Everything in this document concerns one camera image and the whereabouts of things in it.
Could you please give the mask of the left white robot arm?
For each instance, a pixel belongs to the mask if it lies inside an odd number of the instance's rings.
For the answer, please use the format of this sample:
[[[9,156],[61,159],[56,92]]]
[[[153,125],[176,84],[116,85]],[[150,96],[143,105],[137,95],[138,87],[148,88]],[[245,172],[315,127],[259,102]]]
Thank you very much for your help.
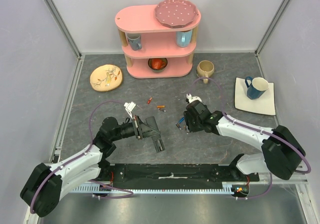
[[[38,164],[20,192],[30,213],[45,217],[70,191],[87,181],[106,180],[110,175],[109,157],[116,149],[115,141],[136,137],[150,137],[157,152],[164,150],[161,132],[156,119],[151,116],[142,121],[137,115],[119,124],[114,117],[103,120],[92,143],[71,157],[54,163]]]

